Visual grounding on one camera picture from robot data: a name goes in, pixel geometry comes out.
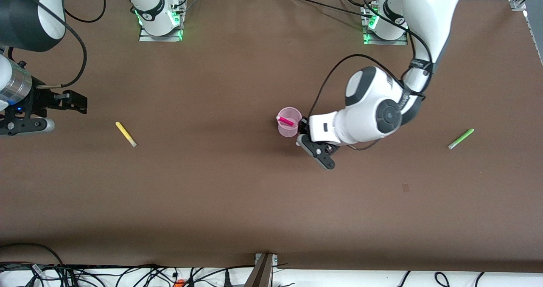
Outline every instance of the yellow marker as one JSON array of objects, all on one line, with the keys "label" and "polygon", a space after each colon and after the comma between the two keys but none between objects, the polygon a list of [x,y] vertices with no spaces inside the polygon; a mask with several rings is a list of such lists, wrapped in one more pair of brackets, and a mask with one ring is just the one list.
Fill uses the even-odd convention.
[{"label": "yellow marker", "polygon": [[124,135],[126,140],[128,140],[128,142],[130,142],[132,146],[137,146],[136,141],[132,138],[132,136],[130,136],[130,134],[128,134],[128,131],[123,127],[122,124],[120,124],[120,122],[115,122],[115,126],[119,128],[120,132]]}]

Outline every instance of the robotic arm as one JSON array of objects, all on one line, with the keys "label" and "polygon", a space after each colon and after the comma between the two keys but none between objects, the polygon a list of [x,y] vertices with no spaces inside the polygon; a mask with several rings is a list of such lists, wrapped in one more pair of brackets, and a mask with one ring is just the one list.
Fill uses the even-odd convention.
[{"label": "robotic arm", "polygon": [[[459,0],[379,0],[379,13],[407,26],[427,45],[414,40],[415,59],[404,84],[378,67],[365,67],[351,76],[345,90],[345,108],[302,121],[297,144],[325,169],[333,169],[330,156],[338,146],[380,140],[418,113],[423,92],[446,46],[452,16]],[[374,32],[382,39],[398,39],[404,31],[378,20]]]},{"label": "robotic arm", "polygon": [[[64,0],[37,0],[64,20]],[[180,25],[179,0],[130,0],[146,32],[168,34]],[[0,46],[27,51],[48,51],[66,32],[64,25],[31,0],[0,0]],[[45,85],[15,63],[0,55],[0,136],[50,132],[54,122],[47,109],[87,113],[87,98],[71,90],[57,94],[41,90]]]}]

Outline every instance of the black plug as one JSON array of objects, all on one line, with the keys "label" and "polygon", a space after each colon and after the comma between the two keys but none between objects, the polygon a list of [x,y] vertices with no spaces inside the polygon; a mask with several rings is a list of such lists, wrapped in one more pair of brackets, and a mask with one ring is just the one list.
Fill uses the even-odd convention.
[{"label": "black plug", "polygon": [[230,281],[230,273],[228,272],[228,269],[224,272],[224,287],[232,287],[232,283]]}]

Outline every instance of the pink cup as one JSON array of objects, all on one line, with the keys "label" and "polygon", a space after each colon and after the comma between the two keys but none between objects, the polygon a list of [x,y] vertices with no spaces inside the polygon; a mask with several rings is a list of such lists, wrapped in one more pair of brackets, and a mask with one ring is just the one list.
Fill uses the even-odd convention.
[{"label": "pink cup", "polygon": [[298,133],[298,123],[302,119],[302,114],[300,111],[294,109],[293,107],[285,107],[285,109],[282,109],[277,114],[277,119],[279,119],[279,117],[283,117],[294,123],[293,126],[289,126],[278,120],[277,129],[279,130],[279,133],[281,133],[282,136],[285,136],[285,138],[295,136]]}]

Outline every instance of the table surface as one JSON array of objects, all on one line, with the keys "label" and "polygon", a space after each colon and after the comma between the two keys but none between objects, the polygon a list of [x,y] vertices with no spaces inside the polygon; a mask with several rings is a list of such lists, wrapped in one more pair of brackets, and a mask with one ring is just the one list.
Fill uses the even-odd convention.
[{"label": "table surface", "polygon": [[[83,18],[100,6],[66,0]],[[340,149],[333,171],[278,134],[277,111],[307,113],[351,53],[401,74],[409,46],[363,45],[358,16],[300,0],[198,0],[182,42],[139,43],[129,9],[107,0],[97,23],[68,19],[89,51],[73,86],[89,113],[50,111],[54,132],[0,141],[2,243],[72,264],[230,266],[270,251],[299,268],[543,271],[543,70],[507,1],[460,1],[418,117],[366,152]],[[81,63],[70,35],[14,56],[48,84]],[[341,109],[368,65],[339,67],[316,113]],[[53,262],[33,248],[0,259]]]}]

